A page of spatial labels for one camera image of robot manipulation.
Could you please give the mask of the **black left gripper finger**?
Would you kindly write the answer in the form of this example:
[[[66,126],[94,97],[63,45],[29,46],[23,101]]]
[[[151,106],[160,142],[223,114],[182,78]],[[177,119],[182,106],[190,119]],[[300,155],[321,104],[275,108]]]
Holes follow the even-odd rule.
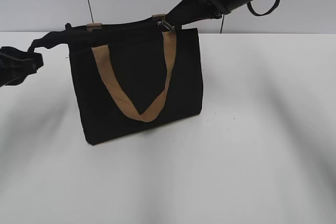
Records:
[[[23,83],[27,76],[37,72],[35,64],[27,66],[1,67],[1,87],[17,86]]]
[[[42,54],[35,52],[20,51],[14,47],[1,47],[1,52],[20,60],[33,59],[37,67],[44,65]]]

